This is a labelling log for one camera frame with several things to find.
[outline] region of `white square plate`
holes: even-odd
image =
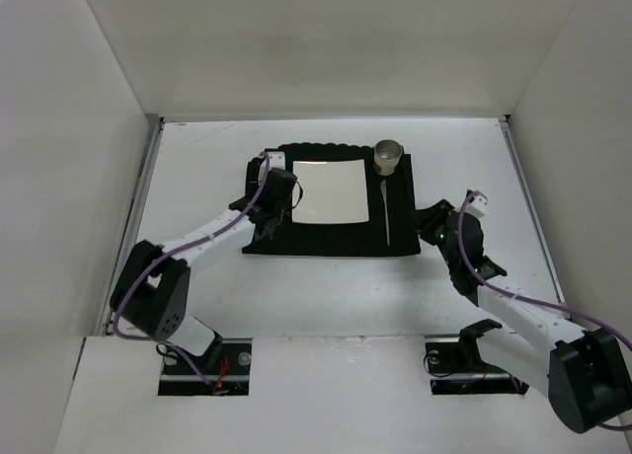
[[[295,161],[303,198],[292,210],[301,224],[352,224],[368,221],[364,161]],[[298,187],[294,202],[298,200]]]

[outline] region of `white table surface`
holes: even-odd
[[[537,298],[556,301],[510,153],[494,118],[353,118],[169,123],[138,240],[184,235],[243,195],[246,164],[292,142],[373,145],[412,155],[418,208],[467,189],[489,198],[487,254]],[[453,289],[437,249],[392,259],[227,255],[192,281],[189,308],[229,338],[455,334],[486,318]]]
[[[89,338],[54,454],[628,454],[546,399],[432,396],[424,340],[255,338],[248,397],[157,397],[151,342]]]

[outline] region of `black placemat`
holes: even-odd
[[[289,171],[293,170],[295,161],[363,160],[369,220],[354,224],[300,224],[287,218],[271,240],[252,243],[243,249],[244,254],[402,257],[421,251],[412,225],[415,193],[411,155],[404,154],[395,173],[384,178],[373,170],[373,149],[369,146],[292,143],[279,146],[277,150],[285,153],[285,167]],[[390,246],[386,244],[382,180],[386,180]]]

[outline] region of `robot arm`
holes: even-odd
[[[507,294],[525,296],[484,256],[479,217],[486,206],[487,199],[478,195],[465,209],[464,251],[483,279]],[[486,320],[462,330],[464,359],[472,367],[498,366],[529,384],[577,433],[632,409],[632,382],[614,335],[605,329],[590,332],[558,313],[482,286],[461,257],[458,214],[443,200],[417,211],[415,224],[420,238],[441,251],[456,290],[506,325]]]
[[[248,166],[261,168],[262,160],[255,159]],[[143,331],[147,335],[144,339],[176,345],[202,368],[215,364],[222,338],[187,313],[191,278],[223,255],[240,251],[253,240],[270,238],[291,208],[296,176],[272,168],[259,190],[260,173],[256,171],[248,173],[257,180],[246,184],[246,195],[217,218],[164,244],[137,243],[110,300],[114,313]],[[146,274],[152,265],[155,267]]]

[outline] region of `cup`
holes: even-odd
[[[395,140],[382,140],[373,148],[373,168],[380,176],[391,176],[399,159],[404,153],[404,148]]]

